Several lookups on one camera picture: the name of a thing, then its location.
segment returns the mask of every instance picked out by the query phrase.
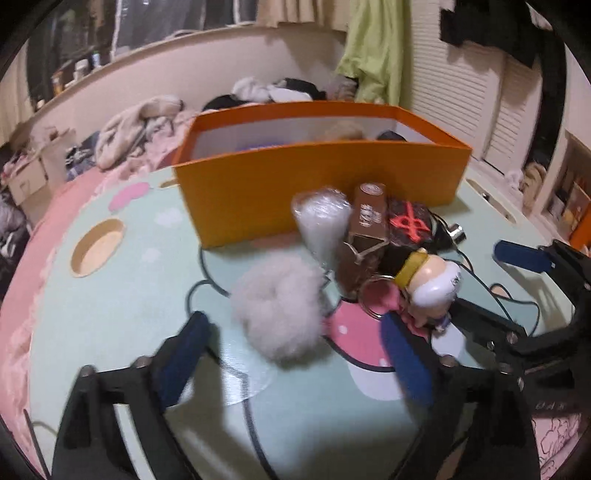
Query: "blue gripper pad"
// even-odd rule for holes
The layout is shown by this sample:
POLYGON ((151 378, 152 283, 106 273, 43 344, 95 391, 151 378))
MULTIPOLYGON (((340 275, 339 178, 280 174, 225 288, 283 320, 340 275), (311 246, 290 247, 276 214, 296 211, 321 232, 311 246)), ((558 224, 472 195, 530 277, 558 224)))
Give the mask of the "blue gripper pad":
POLYGON ((493 257, 515 267, 525 268, 536 273, 550 272, 552 260, 546 252, 525 245, 501 240, 496 243, 493 257))
MULTIPOLYGON (((410 399, 426 407, 433 405, 431 373, 409 343, 407 337, 412 333, 408 331, 398 313, 389 312, 382 317, 380 334, 382 346, 386 350, 390 363, 395 368, 398 379, 410 399)), ((417 342, 424 342, 425 346, 428 347, 424 339, 415 338, 417 342)))
POLYGON ((177 336, 167 339, 155 356, 164 360, 157 372, 155 390, 162 409, 178 403, 187 381, 207 347, 210 324, 203 312, 194 312, 177 336))

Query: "orange cardboard box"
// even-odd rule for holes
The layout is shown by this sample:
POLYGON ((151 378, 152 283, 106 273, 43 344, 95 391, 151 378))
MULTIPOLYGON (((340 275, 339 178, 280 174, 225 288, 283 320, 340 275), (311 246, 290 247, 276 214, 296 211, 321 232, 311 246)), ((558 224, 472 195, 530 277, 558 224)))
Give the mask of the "orange cardboard box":
POLYGON ((383 183, 387 193, 429 207, 450 203, 472 150, 411 112, 349 102, 275 103, 195 119, 173 161, 203 248, 296 229, 291 199, 331 186, 383 183), (318 138, 340 120, 366 138, 390 129, 407 141, 318 138))

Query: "bottle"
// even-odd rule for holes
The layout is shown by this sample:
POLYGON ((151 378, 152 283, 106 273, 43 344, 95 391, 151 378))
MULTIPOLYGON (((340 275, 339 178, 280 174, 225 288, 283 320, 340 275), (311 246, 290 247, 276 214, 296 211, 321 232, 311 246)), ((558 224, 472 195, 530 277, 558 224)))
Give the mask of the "bottle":
POLYGON ((100 53, 97 50, 95 50, 92 53, 92 68, 93 69, 97 69, 100 66, 101 66, 100 65, 100 53))

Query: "round table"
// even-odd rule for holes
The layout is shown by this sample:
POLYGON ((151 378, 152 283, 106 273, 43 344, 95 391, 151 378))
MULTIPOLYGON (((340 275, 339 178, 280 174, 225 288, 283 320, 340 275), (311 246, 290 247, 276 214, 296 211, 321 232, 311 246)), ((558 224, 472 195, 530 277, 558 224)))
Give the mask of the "round table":
MULTIPOLYGON (((159 186, 174 173, 165 168, 147 177, 149 192, 111 214, 117 190, 87 205, 72 224, 55 257, 31 347, 31 417, 51 468, 55 432, 81 366, 99 371, 128 366, 152 355, 187 320, 186 295, 207 276, 219 286, 200 287, 189 299, 215 326, 215 356, 204 356, 180 404, 166 419, 197 471, 205 479, 386 478, 402 458, 425 416, 407 402, 396 374, 381 356, 376 320, 354 304, 339 303, 334 284, 327 295, 334 308, 331 338, 314 358, 278 367, 246 342, 221 293, 273 249, 299 252, 313 261, 295 237, 281 237, 201 251, 178 187, 159 186), (75 278, 70 257, 78 240, 96 223, 116 216, 125 236, 108 262, 88 277, 75 278), (233 375, 232 369, 246 373, 233 375), (244 389, 242 382, 248 383, 244 389)), ((571 304, 542 275, 501 267, 492 259, 496 241, 536 246, 543 237, 522 214, 504 204, 507 221, 471 186, 495 189, 468 168, 456 200, 435 211, 463 226, 461 250, 475 275, 465 270, 460 296, 504 316, 529 332, 540 307, 536 333, 564 326, 571 304), (514 300, 488 289, 500 283, 514 300)), ((461 260, 455 252, 446 254, 461 260)), ((438 348, 457 354, 465 365, 486 361, 479 348, 451 328, 438 348)), ((125 407, 117 413, 130 457, 142 479, 153 478, 125 407)))

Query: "closet door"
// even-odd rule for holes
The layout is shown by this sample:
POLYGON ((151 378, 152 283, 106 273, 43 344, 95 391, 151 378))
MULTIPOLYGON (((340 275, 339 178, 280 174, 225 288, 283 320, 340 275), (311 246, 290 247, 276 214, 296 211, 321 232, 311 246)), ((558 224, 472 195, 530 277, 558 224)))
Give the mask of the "closet door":
POLYGON ((533 69, 506 56, 499 113, 484 159, 507 173, 523 167, 534 138, 542 99, 540 62, 533 69))
POLYGON ((470 42, 456 48, 439 40, 439 8, 440 0, 411 1, 411 110, 482 158, 494 125, 504 54, 470 42))

